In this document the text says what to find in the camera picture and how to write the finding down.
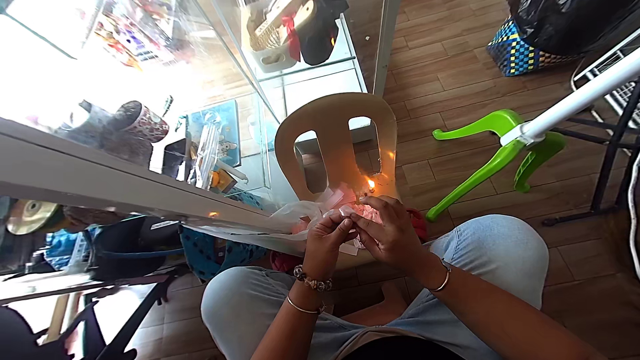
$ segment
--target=green stand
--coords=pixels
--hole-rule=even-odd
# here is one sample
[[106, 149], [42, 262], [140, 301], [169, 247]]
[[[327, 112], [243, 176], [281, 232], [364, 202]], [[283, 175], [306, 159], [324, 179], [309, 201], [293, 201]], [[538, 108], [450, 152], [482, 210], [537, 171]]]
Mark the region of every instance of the green stand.
[[[504, 136], [514, 127], [522, 123], [520, 116], [511, 110], [498, 110], [473, 122], [465, 127], [461, 127], [452, 131], [435, 130], [433, 137], [437, 140], [447, 140], [462, 138], [464, 136], [473, 135], [482, 131], [493, 131], [499, 136]], [[526, 193], [529, 191], [527, 180], [533, 172], [540, 167], [545, 161], [549, 160], [553, 155], [564, 149], [564, 137], [559, 133], [548, 132], [541, 142], [533, 145], [530, 153], [520, 164], [520, 168], [516, 172], [514, 189]], [[508, 163], [520, 154], [525, 148], [525, 144], [518, 139], [512, 140], [507, 145], [498, 149], [488, 163], [474, 172], [464, 183], [461, 183], [449, 195], [447, 195], [436, 206], [427, 212], [426, 219], [434, 222], [438, 215], [448, 208], [451, 204], [463, 197], [466, 193], [473, 190], [483, 181], [502, 170]]]

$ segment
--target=knee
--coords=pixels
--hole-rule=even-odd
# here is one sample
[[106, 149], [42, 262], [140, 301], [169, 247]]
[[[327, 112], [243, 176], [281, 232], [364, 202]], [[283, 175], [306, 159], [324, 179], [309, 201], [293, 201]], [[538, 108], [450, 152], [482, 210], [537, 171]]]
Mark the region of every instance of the knee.
[[458, 228], [461, 267], [540, 307], [548, 268], [548, 249], [526, 222], [487, 215]]
[[252, 279], [262, 276], [260, 270], [246, 267], [229, 268], [211, 279], [202, 295], [200, 312], [202, 321], [215, 337], [216, 325], [229, 324], [233, 314], [247, 308], [251, 301], [249, 291]]
[[540, 235], [526, 222], [507, 215], [486, 215], [464, 223], [470, 231], [470, 248], [488, 259], [518, 264], [547, 264], [548, 249]]

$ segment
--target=beige plastic chair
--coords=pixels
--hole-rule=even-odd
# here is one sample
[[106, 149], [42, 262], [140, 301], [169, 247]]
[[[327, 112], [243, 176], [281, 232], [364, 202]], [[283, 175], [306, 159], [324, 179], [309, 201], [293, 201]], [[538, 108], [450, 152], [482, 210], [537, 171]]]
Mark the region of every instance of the beige plastic chair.
[[[376, 125], [380, 173], [370, 177], [361, 174], [356, 164], [349, 132], [349, 119], [355, 117], [368, 117]], [[330, 188], [346, 183], [356, 192], [367, 191], [367, 180], [371, 179], [375, 182], [373, 195], [398, 198], [396, 116], [382, 98], [360, 92], [327, 95], [297, 109], [280, 124], [275, 138], [278, 164], [298, 198], [315, 201], [319, 194], [309, 191], [304, 170], [294, 152], [297, 137], [310, 130], [316, 132]], [[357, 256], [340, 253], [337, 268], [349, 268], [372, 260], [366, 250], [359, 250]]]

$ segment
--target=red ribbon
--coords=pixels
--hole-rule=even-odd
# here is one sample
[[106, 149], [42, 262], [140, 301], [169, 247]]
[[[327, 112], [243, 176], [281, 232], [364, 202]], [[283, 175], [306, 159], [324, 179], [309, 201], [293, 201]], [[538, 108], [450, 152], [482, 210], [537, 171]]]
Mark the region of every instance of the red ribbon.
[[287, 28], [287, 37], [289, 37], [289, 55], [291, 58], [300, 62], [300, 38], [296, 32], [293, 16], [283, 16], [282, 24]]

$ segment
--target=red cloth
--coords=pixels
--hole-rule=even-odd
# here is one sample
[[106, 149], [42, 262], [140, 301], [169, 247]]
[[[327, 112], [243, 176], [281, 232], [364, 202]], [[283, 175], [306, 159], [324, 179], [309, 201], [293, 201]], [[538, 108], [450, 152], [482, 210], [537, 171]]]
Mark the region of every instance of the red cloth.
[[[424, 216], [417, 209], [407, 209], [407, 213], [411, 217], [411, 225], [415, 233], [418, 235], [421, 243], [427, 242], [427, 222]], [[301, 265], [303, 258], [295, 255], [284, 254], [283, 252], [272, 251], [269, 256], [271, 260], [271, 268], [280, 272], [287, 272], [296, 265]]]
[[413, 230], [420, 238], [421, 243], [427, 242], [427, 220], [424, 219], [424, 216], [420, 214], [420, 211], [417, 209], [407, 209], [407, 213], [411, 217], [411, 225], [413, 225]]
[[300, 38], [298, 38], [293, 16], [283, 16], [282, 24], [287, 28], [287, 36], [289, 37], [289, 56], [300, 62]]

